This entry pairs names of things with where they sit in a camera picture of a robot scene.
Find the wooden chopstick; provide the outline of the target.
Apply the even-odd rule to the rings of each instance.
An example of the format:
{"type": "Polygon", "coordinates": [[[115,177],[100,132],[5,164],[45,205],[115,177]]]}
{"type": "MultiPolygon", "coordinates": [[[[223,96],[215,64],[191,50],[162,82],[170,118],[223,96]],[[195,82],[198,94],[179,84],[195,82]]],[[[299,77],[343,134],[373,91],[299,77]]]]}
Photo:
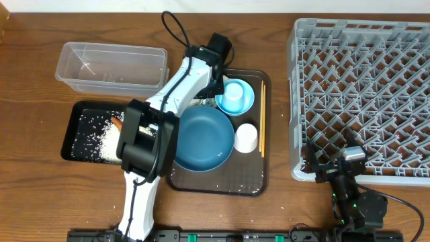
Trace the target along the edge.
{"type": "Polygon", "coordinates": [[[262,113],[262,152],[261,152],[261,156],[264,158],[265,157],[265,114],[266,114],[266,86],[263,85],[263,113],[262,113]]]}
{"type": "Polygon", "coordinates": [[[264,93],[264,82],[261,81],[261,93],[260,93],[260,115],[259,115],[259,152],[262,152],[262,140],[263,140],[263,94],[264,93]]]}

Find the orange carrot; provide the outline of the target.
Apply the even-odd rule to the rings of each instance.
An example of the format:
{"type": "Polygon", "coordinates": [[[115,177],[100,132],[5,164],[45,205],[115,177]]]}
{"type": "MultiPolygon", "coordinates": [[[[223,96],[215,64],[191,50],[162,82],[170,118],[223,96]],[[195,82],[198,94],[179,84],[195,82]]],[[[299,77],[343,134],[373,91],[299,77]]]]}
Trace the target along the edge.
{"type": "Polygon", "coordinates": [[[117,117],[115,117],[115,116],[112,116],[111,120],[112,120],[112,123],[114,124],[114,126],[119,131],[121,131],[122,130],[122,121],[120,119],[118,119],[117,117]]]}

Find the foil wrapper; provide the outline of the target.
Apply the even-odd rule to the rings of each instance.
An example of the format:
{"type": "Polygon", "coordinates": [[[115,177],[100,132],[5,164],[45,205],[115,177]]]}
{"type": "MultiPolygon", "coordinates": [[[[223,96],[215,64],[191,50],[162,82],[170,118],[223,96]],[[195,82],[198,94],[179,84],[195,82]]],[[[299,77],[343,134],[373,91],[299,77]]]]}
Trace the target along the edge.
{"type": "Polygon", "coordinates": [[[206,99],[193,99],[193,104],[195,106],[209,106],[212,108],[216,108],[216,100],[214,98],[206,98],[206,99]]]}

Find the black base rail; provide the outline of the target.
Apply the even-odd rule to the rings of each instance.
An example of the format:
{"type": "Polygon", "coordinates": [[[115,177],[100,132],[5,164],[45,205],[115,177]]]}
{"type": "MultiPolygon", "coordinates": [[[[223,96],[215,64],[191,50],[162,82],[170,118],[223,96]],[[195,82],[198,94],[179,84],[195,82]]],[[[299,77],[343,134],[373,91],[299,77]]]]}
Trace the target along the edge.
{"type": "MultiPolygon", "coordinates": [[[[69,231],[67,242],[118,242],[122,236],[117,231],[69,231]]],[[[146,238],[148,242],[318,242],[336,241],[329,233],[317,231],[292,231],[289,233],[234,233],[191,232],[158,230],[146,238]]]]}

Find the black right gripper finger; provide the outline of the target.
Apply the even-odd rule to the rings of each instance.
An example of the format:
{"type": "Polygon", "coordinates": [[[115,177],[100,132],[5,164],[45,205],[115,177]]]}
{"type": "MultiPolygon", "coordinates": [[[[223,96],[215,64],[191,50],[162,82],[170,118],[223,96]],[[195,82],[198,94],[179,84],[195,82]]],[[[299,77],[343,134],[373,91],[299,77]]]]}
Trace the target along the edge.
{"type": "Polygon", "coordinates": [[[359,147],[362,149],[362,151],[365,153],[365,155],[367,157],[369,156],[369,153],[363,148],[362,145],[360,145],[358,143],[358,141],[356,140],[355,135],[354,135],[354,133],[352,133],[352,131],[350,131],[350,130],[345,131],[345,140],[347,141],[347,144],[345,146],[346,148],[359,147]]]}
{"type": "Polygon", "coordinates": [[[316,158],[314,147],[309,139],[306,140],[305,151],[305,164],[301,170],[304,173],[316,173],[318,170],[319,162],[316,158]]]}

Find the pale pink cup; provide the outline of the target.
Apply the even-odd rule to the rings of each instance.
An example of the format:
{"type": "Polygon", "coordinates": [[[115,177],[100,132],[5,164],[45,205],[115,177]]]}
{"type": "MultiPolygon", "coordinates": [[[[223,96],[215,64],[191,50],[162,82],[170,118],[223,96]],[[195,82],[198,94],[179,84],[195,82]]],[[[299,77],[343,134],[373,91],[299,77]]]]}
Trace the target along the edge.
{"type": "Polygon", "coordinates": [[[257,138],[257,129],[252,124],[241,124],[235,133],[234,148],[240,153],[250,153],[257,147],[257,138]]]}

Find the dark blue plate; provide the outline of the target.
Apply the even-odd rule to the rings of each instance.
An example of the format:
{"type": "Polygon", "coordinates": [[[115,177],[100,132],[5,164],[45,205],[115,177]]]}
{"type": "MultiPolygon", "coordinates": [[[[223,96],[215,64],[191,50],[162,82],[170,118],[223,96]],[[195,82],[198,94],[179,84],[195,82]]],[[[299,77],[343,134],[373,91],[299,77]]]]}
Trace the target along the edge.
{"type": "Polygon", "coordinates": [[[180,117],[174,162],[194,172],[222,165],[232,153],[234,128],[220,110],[208,106],[185,109],[180,117]]]}

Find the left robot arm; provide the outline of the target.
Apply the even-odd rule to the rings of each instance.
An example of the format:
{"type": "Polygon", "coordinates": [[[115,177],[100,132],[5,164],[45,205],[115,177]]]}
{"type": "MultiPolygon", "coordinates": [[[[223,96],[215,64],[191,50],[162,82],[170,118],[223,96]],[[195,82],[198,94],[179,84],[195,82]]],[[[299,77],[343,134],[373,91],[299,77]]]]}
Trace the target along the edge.
{"type": "Polygon", "coordinates": [[[126,180],[124,213],[117,228],[121,241],[145,241],[150,235],[157,187],[177,150],[180,117],[192,99],[224,91],[231,50],[231,41],[218,33],[205,46],[188,44],[167,84],[145,102],[134,99],[125,109],[116,151],[126,180]]]}

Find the light blue cup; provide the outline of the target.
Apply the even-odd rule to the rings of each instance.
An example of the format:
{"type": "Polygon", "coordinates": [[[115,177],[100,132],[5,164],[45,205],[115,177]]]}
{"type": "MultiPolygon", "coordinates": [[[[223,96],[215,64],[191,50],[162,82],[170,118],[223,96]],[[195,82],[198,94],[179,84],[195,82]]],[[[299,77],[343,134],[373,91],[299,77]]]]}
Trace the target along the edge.
{"type": "Polygon", "coordinates": [[[244,104],[243,87],[239,83],[229,83],[224,88],[222,106],[228,112],[239,112],[244,104]]]}

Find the wooden chopstick left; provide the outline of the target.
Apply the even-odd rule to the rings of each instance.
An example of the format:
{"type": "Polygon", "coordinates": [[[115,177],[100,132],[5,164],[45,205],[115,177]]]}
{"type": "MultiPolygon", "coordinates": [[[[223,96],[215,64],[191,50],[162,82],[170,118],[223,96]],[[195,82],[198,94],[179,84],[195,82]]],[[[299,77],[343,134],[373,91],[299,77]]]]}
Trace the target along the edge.
{"type": "Polygon", "coordinates": [[[264,82],[261,81],[261,93],[260,93],[260,115],[259,115],[259,152],[262,152],[262,140],[263,140],[263,94],[264,93],[264,82]]]}

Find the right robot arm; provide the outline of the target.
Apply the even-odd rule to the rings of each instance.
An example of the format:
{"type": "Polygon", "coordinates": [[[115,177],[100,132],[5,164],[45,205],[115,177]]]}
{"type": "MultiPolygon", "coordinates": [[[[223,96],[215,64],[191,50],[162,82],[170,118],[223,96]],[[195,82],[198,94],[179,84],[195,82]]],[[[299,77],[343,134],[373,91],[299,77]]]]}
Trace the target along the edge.
{"type": "Polygon", "coordinates": [[[305,173],[315,174],[315,182],[330,183],[335,217],[342,220],[340,229],[347,232],[371,231],[383,227],[387,199],[370,192],[360,192],[355,177],[366,170],[368,153],[352,137],[328,163],[322,164],[310,140],[306,141],[305,173]]]}

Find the grey dishwasher rack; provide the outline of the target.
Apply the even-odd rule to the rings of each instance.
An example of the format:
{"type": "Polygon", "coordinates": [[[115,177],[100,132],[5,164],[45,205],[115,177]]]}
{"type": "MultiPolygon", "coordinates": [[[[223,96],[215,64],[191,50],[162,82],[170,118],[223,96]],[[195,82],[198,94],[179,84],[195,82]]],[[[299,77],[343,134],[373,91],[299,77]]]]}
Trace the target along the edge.
{"type": "Polygon", "coordinates": [[[309,139],[321,163],[345,131],[369,153],[361,184],[429,185],[429,24],[300,18],[287,41],[290,173],[309,139]]]}

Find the black tray bin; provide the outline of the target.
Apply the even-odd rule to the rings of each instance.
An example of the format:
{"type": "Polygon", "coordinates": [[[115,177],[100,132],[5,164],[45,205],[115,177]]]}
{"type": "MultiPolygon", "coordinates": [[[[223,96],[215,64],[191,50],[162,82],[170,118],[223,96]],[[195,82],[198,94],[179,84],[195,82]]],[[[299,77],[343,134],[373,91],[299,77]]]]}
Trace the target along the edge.
{"type": "Polygon", "coordinates": [[[71,145],[72,138],[76,134],[77,126],[78,126],[78,118],[86,109],[95,109],[95,110],[104,110],[104,111],[118,111],[124,112],[125,110],[124,104],[114,104],[108,102],[90,102],[90,101],[80,101],[77,102],[72,109],[71,117],[69,120],[69,124],[67,127],[66,134],[64,136],[64,141],[61,149],[61,157],[64,160],[76,161],[71,158],[71,145]]]}

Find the dark brown serving tray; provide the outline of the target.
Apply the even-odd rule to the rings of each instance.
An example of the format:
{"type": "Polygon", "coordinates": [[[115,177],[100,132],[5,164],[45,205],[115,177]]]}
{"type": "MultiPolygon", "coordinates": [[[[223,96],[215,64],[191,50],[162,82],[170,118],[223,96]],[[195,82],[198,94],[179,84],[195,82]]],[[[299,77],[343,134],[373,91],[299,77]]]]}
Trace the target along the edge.
{"type": "Polygon", "coordinates": [[[230,157],[216,169],[205,172],[188,171],[174,163],[167,176],[168,184],[182,192],[203,192],[211,194],[228,194],[235,196],[258,196],[267,187],[269,166],[269,115],[271,80],[263,71],[228,69],[226,76],[230,79],[241,79],[253,88],[255,101],[245,114],[230,117],[233,128],[249,123],[260,129],[261,115],[265,114],[264,153],[257,146],[254,151],[244,154],[233,150],[230,157]],[[265,87],[265,111],[261,110],[261,88],[265,87]]]}

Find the white rice pile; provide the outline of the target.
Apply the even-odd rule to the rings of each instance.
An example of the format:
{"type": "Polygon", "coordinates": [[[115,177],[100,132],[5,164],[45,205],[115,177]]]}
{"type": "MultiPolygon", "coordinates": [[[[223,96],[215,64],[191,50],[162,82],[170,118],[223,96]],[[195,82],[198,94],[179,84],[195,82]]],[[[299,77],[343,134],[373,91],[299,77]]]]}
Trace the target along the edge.
{"type": "Polygon", "coordinates": [[[124,121],[123,112],[95,109],[83,111],[72,138],[72,160],[121,164],[122,160],[116,155],[120,131],[112,123],[112,116],[124,121]]]}

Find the wooden chopstick right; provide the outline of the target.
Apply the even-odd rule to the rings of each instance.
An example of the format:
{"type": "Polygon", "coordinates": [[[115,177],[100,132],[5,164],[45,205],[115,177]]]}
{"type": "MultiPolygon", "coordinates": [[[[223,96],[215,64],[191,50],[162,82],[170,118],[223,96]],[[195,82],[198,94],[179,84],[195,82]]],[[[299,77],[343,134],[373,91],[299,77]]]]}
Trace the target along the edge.
{"type": "Polygon", "coordinates": [[[263,113],[262,113],[262,152],[261,152],[261,156],[264,158],[265,157],[265,114],[266,114],[266,86],[263,85],[263,113]]]}

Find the clear plastic bin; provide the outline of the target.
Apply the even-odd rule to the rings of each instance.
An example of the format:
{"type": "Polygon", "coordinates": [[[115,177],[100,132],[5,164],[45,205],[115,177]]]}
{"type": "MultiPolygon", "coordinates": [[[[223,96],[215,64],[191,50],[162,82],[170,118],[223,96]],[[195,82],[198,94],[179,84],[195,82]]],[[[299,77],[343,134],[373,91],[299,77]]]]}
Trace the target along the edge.
{"type": "Polygon", "coordinates": [[[167,59],[163,48],[67,42],[55,77],[77,92],[151,97],[167,82],[167,59]]]}

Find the light blue bowl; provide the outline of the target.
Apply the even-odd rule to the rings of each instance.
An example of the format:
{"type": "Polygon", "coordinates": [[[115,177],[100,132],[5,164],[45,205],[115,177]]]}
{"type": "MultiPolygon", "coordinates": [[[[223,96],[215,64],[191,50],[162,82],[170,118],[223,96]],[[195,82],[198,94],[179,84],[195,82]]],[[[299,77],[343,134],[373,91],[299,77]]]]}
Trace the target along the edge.
{"type": "Polygon", "coordinates": [[[253,88],[246,81],[242,79],[228,79],[224,82],[224,88],[229,83],[239,83],[243,87],[244,104],[243,104],[242,110],[239,112],[228,112],[227,110],[225,110],[222,106],[222,96],[224,94],[215,96],[216,104],[224,113],[228,114],[229,116],[241,116],[244,113],[248,112],[253,106],[253,103],[255,101],[255,94],[254,94],[253,88]]]}

